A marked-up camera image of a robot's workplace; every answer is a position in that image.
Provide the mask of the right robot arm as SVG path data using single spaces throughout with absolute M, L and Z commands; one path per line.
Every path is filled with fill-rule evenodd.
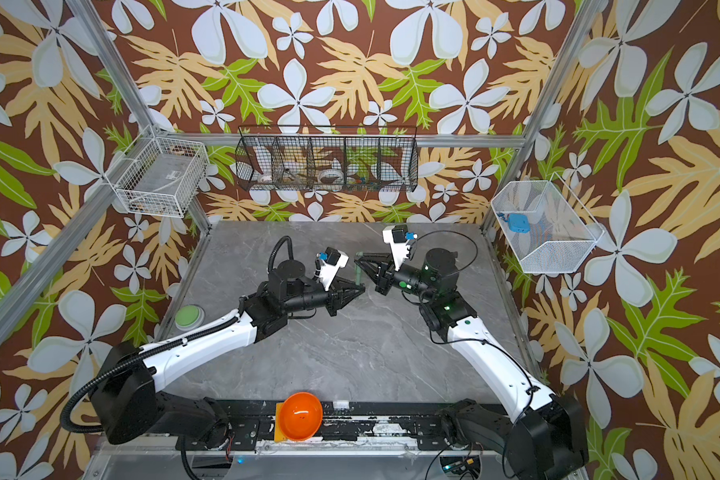
M 498 414 L 471 399 L 439 413 L 452 447 L 481 446 L 502 457 L 504 474 L 515 479 L 564 479 L 589 460 L 582 406 L 534 378 L 489 332 L 458 290 L 457 254 L 429 250 L 419 267 L 410 265 L 416 234 L 404 225 L 385 228 L 387 253 L 358 253 L 355 265 L 378 293 L 393 288 L 416 296 L 430 339 L 450 346 L 476 370 L 503 407 Z

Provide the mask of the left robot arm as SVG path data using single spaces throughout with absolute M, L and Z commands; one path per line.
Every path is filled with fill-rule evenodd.
M 199 328 L 141 347 L 121 344 L 107 355 L 103 369 L 73 393 L 60 413 L 69 433 L 102 433 L 113 445 L 144 434 L 167 434 L 217 448 L 227 441 L 230 416 L 216 399 L 190 399 L 167 392 L 186 373 L 231 351 L 259 343 L 292 319 L 308 319 L 318 309 L 334 316 L 365 292 L 363 285 L 339 277 L 344 252 L 326 248 L 315 257 L 316 270 L 280 249 L 292 250 L 289 236 L 275 244 L 266 281 L 240 298 L 237 308 Z

